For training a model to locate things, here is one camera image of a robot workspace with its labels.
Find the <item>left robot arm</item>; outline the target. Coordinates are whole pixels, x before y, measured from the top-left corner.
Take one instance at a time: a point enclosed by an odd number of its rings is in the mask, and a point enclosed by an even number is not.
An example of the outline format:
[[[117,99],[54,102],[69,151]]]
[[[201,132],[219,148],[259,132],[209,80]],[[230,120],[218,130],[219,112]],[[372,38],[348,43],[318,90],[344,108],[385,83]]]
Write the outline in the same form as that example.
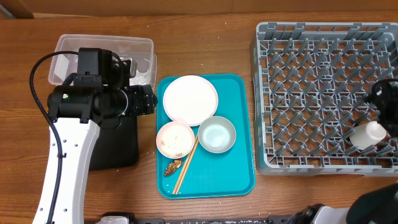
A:
[[[83,223],[88,172],[135,165],[137,117],[156,104],[150,85],[56,86],[44,113],[50,151],[34,223]]]

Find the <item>small white cup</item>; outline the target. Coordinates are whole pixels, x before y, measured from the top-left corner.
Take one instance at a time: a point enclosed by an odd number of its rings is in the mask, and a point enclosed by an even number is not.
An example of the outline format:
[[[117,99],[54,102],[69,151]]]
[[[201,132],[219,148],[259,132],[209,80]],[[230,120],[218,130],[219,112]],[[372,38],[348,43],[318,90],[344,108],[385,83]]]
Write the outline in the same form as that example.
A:
[[[359,150],[364,150],[369,146],[376,145],[387,135],[387,131],[377,121],[361,124],[353,129],[354,134],[351,135],[349,139],[352,145]]]

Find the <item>grey-green ceramic bowl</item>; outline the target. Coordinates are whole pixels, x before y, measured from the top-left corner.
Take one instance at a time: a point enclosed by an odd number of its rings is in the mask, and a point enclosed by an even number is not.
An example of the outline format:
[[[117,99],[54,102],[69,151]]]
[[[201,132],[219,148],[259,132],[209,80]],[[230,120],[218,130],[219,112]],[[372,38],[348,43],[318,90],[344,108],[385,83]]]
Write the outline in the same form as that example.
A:
[[[199,126],[198,140],[208,152],[221,154],[235,144],[236,129],[230,120],[222,116],[212,116]]]

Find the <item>pink bowl with crumbs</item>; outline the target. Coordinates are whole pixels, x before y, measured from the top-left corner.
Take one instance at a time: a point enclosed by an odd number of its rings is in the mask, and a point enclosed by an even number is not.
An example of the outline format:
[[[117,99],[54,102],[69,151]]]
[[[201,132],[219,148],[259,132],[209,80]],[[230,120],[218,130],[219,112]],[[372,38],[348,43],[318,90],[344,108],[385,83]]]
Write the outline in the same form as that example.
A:
[[[195,135],[191,127],[179,121],[163,125],[156,135],[158,151],[169,159],[186,156],[192,150],[194,143]]]

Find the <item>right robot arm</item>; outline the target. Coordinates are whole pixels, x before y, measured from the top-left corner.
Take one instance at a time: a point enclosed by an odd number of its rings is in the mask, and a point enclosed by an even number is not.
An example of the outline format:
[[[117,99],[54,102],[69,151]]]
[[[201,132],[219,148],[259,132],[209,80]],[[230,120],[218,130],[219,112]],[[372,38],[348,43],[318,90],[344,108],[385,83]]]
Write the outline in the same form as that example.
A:
[[[397,79],[376,82],[364,97],[366,103],[376,105],[380,111],[377,121],[354,128],[349,137],[360,150],[375,146],[387,135],[397,137]],[[397,184],[360,196],[350,208],[331,208],[322,204],[307,207],[292,215],[287,223],[397,223]]]

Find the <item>white napkin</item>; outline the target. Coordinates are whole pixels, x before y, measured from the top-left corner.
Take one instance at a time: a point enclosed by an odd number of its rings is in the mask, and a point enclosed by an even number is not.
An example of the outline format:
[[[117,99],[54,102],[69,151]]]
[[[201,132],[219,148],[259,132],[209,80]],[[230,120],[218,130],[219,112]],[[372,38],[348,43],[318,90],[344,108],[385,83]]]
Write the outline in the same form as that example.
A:
[[[150,85],[154,86],[154,78],[152,69],[148,64],[138,65],[136,68],[136,76],[129,79],[129,85]]]

